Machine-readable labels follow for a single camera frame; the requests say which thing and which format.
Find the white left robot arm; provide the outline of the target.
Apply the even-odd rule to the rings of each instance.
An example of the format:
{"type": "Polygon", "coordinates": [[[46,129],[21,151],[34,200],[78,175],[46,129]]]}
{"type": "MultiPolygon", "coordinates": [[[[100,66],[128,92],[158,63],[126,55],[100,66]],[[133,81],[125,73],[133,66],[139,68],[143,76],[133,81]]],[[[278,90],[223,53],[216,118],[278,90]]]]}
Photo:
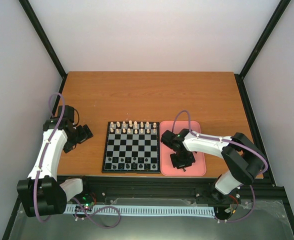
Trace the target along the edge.
{"type": "Polygon", "coordinates": [[[63,214],[73,197],[79,201],[90,198],[91,188],[82,177],[72,177],[63,183],[57,181],[62,153],[69,153],[77,145],[93,137],[87,125],[75,118],[78,111],[69,105],[59,106],[57,116],[43,124],[42,145],[28,177],[17,183],[17,193],[28,217],[63,214]]]}

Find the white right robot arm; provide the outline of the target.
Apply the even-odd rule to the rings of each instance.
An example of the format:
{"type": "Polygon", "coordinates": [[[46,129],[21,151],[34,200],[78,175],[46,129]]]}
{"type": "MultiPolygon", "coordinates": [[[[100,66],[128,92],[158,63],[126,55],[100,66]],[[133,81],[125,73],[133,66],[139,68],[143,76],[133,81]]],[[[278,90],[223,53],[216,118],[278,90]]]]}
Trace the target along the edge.
{"type": "Polygon", "coordinates": [[[251,185],[257,175],[268,170],[264,154],[242,133],[218,137],[182,129],[178,134],[166,130],[161,143],[174,151],[170,155],[176,169],[185,169],[196,162],[194,153],[204,153],[224,160],[228,171],[214,184],[213,192],[222,196],[242,185],[251,185]]]}

